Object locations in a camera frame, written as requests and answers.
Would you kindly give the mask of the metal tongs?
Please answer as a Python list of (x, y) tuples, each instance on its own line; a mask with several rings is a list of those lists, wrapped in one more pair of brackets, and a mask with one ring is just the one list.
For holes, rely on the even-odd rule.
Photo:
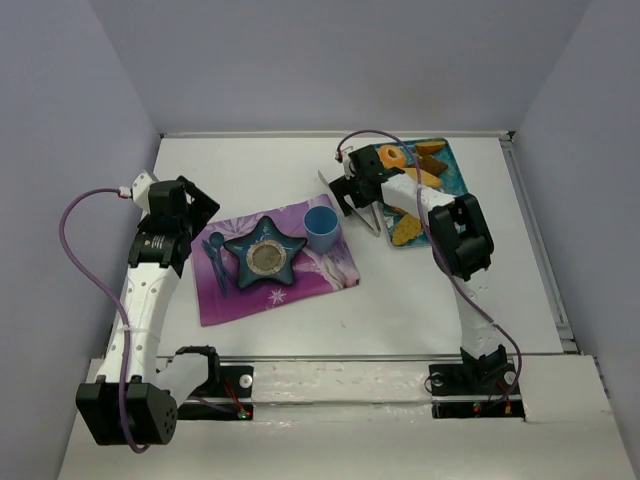
[[(320, 181), (322, 182), (322, 184), (329, 190), (329, 193), (332, 195), (333, 199), (338, 204), (338, 206), (341, 207), (341, 203), (340, 203), (340, 200), (339, 200), (337, 194), (331, 189), (329, 181), (326, 179), (326, 177), (323, 175), (323, 173), (320, 170), (317, 171), (317, 176), (320, 179)], [(376, 211), (375, 211), (375, 208), (374, 208), (373, 205), (369, 206), (370, 216), (373, 219), (373, 222), (369, 223), (361, 215), (359, 210), (346, 197), (343, 197), (342, 201), (347, 206), (347, 209), (343, 211), (343, 214), (344, 214), (345, 217), (351, 216), (351, 217), (355, 218), (366, 229), (368, 229), (376, 238), (380, 237), (380, 235), (381, 235), (381, 225), (379, 223), (379, 220), (377, 218), (377, 214), (376, 214)]]

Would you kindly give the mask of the long yellow bread loaf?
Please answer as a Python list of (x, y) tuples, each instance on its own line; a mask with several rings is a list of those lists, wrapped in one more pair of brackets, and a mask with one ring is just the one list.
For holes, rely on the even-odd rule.
[(403, 168), (403, 171), (416, 183), (420, 182), (423, 186), (434, 189), (440, 189), (442, 187), (442, 180), (425, 170), (407, 167)]

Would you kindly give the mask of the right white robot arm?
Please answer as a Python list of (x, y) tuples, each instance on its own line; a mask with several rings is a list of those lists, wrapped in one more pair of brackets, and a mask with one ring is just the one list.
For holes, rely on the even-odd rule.
[(430, 371), (463, 390), (483, 391), (511, 369), (502, 340), (508, 335), (481, 306), (486, 271), (494, 241), (477, 198), (442, 190), (440, 179), (424, 170), (415, 156), (413, 165), (382, 159), (382, 150), (367, 145), (349, 153), (337, 150), (343, 174), (328, 183), (334, 198), (349, 216), (380, 203), (415, 219), (415, 227), (396, 225), (398, 233), (423, 234), (438, 268), (454, 290), (461, 325), (461, 362)]

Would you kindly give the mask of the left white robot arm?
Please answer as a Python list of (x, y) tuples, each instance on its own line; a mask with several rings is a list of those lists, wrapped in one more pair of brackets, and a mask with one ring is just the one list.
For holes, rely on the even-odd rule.
[(79, 385), (75, 402), (98, 445), (126, 445), (141, 454), (168, 444), (179, 407), (199, 387), (215, 388), (221, 381), (212, 346), (181, 347), (166, 368), (157, 368), (166, 313), (192, 241), (219, 205), (183, 176), (160, 181), (143, 172), (114, 193), (144, 213), (128, 253), (124, 292), (114, 293), (74, 254), (68, 256), (117, 311), (104, 361), (94, 380)]

